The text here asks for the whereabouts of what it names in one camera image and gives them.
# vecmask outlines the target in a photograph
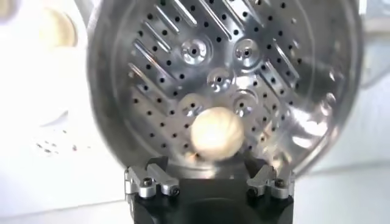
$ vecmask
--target round object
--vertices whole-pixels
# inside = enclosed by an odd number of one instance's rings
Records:
[[[0,19],[8,18],[12,12],[12,0],[0,0]]]
[[[299,176],[336,141],[360,84],[355,4],[103,1],[87,66],[102,136],[124,166],[168,156],[175,177],[242,178],[246,156]],[[212,107],[236,113],[245,133],[223,161],[191,156],[193,122]]]
[[[44,46],[72,47],[76,44],[75,28],[66,14],[45,8],[40,16],[39,37]]]
[[[232,157],[244,142],[244,125],[239,116],[224,107],[203,111],[191,128],[194,149],[205,159]]]

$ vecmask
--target black machine part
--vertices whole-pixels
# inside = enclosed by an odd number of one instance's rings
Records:
[[[293,185],[263,165],[248,180],[180,179],[156,164],[129,167],[126,200],[137,224],[292,223]]]

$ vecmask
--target stainless steel drum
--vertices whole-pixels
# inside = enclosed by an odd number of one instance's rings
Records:
[[[88,51],[96,122],[126,166],[169,157],[191,178],[246,177],[244,159],[301,174],[339,136],[360,81],[354,0],[104,1]],[[239,153],[194,153],[204,109],[238,114]]]

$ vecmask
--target circular dimple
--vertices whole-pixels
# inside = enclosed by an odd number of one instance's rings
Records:
[[[233,74],[225,68],[212,70],[207,77],[207,85],[215,92],[220,93],[230,88]]]
[[[195,117],[198,116],[206,107],[211,104],[206,99],[198,94],[188,94],[179,102],[179,110],[184,116]]]
[[[247,116],[253,112],[258,104],[257,96],[248,89],[238,90],[233,98],[234,111],[240,117]]]
[[[187,40],[182,44],[182,58],[190,65],[197,65],[205,60],[207,45],[199,39]]]
[[[235,46],[236,61],[245,68],[256,65],[260,59],[260,51],[257,43],[251,39],[243,39]]]

